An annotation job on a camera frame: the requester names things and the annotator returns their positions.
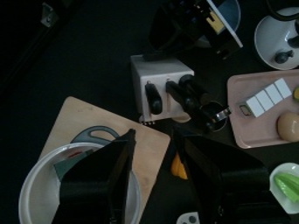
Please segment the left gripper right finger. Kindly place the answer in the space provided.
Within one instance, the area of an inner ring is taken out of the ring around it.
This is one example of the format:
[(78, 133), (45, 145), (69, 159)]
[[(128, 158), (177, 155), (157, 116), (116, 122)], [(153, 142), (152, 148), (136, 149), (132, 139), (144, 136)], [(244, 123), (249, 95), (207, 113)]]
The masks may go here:
[(200, 224), (291, 224), (269, 191), (260, 160), (179, 127), (172, 141), (191, 181)]

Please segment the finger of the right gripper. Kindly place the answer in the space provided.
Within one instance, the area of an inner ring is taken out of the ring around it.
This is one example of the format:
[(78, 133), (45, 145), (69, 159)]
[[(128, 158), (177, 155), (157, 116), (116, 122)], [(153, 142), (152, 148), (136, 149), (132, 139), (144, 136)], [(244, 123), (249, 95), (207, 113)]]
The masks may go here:
[(153, 15), (148, 34), (151, 49), (144, 53), (147, 61), (163, 60), (193, 47), (193, 41), (173, 19), (168, 5), (164, 3)]
[(221, 15), (212, 0), (199, 1), (200, 32), (216, 54), (225, 59), (243, 47), (235, 30)]

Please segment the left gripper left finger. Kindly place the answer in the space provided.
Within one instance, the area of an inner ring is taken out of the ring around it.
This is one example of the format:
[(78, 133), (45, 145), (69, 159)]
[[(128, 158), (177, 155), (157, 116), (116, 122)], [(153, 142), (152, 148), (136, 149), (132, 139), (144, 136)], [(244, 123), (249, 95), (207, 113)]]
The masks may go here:
[(131, 129), (72, 166), (60, 182), (60, 204), (50, 224), (125, 224), (135, 146)]

